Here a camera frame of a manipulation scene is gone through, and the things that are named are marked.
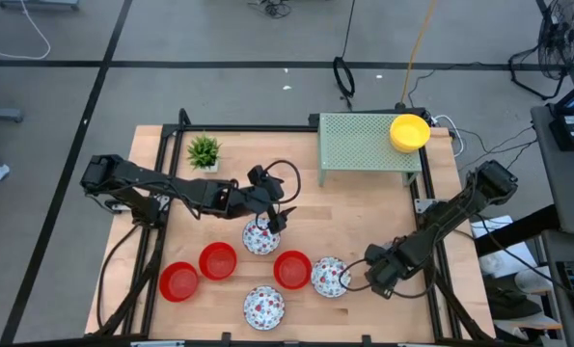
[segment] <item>electric fan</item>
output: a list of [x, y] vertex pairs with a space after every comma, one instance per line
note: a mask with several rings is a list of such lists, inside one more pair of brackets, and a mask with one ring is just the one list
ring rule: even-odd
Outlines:
[[[563, 79], [574, 68], [574, 0], [554, 0], [542, 14], [537, 46], [512, 55], [508, 64], [513, 83], [547, 100], [559, 94]], [[522, 64], [534, 51], [544, 76], [559, 81], [553, 95], [544, 95], [516, 79], [514, 60], [521, 59]]]

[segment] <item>white bowl with red pattern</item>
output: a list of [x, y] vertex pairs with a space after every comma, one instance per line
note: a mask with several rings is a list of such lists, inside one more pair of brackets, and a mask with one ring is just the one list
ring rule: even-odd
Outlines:
[[276, 328], [285, 315], [285, 300], [274, 288], [262, 285], [253, 289], [244, 301], [244, 317], [260, 331]]
[[[338, 282], [345, 268], [346, 264], [336, 257], [325, 256], [321, 258], [313, 267], [311, 283], [314, 290], [326, 298], [338, 298], [346, 293], [346, 289]], [[342, 275], [342, 284], [348, 286], [350, 283], [351, 274], [346, 271]]]
[[242, 232], [242, 240], [246, 249], [256, 255], [266, 255], [274, 252], [280, 244], [280, 234], [269, 232], [269, 220], [256, 218], [250, 221]]

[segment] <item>white cable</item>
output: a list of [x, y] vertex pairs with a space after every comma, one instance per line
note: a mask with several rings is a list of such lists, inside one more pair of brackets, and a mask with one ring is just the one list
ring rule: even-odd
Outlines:
[[453, 120], [451, 120], [450, 117], [446, 116], [446, 115], [439, 115], [437, 117], [432, 117], [432, 120], [434, 121], [434, 123], [438, 123], [439, 121], [437, 119], [446, 119], [451, 123], [451, 126], [453, 127], [453, 131], [455, 132], [456, 136], [458, 137], [458, 141], [460, 142], [460, 150], [453, 155], [453, 157], [457, 157], [458, 155], [462, 154], [462, 152], [464, 151], [464, 143], [462, 142], [462, 137], [460, 136], [460, 132], [458, 131], [458, 128], [456, 127], [456, 124], [453, 123]]
[[38, 34], [40, 34], [41, 38], [44, 40], [44, 43], [46, 43], [46, 47], [47, 47], [46, 53], [42, 54], [39, 57], [27, 57], [27, 56], [15, 56], [12, 54], [6, 54], [6, 53], [0, 52], [0, 56], [6, 57], [6, 58], [14, 58], [14, 59], [42, 60], [42, 59], [46, 58], [46, 56], [48, 56], [48, 54], [51, 52], [51, 44], [44, 37], [44, 34], [42, 33], [42, 31], [40, 31], [40, 29], [38, 29], [38, 26], [36, 25], [36, 23], [34, 23], [34, 20], [32, 19], [32, 17], [29, 16], [29, 12], [27, 11], [27, 8], [25, 7], [25, 1], [26, 0], [19, 0], [20, 5], [23, 7], [23, 11], [24, 11], [25, 15], [27, 16], [27, 19], [29, 19], [29, 22], [32, 23], [32, 25], [34, 26], [34, 29], [36, 29]]

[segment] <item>small succulent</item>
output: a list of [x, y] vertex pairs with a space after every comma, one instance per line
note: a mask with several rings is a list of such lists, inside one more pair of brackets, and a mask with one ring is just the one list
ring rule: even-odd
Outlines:
[[218, 160], [218, 145], [216, 138], [211, 138], [203, 134], [192, 140], [192, 144], [188, 146], [188, 160], [194, 169], [208, 168], [216, 164]]

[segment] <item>yellow bowl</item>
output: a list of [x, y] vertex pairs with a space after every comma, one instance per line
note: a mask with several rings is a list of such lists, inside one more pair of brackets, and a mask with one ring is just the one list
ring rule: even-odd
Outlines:
[[421, 117], [400, 115], [390, 126], [390, 142], [403, 153], [418, 150], [430, 139], [430, 126]]

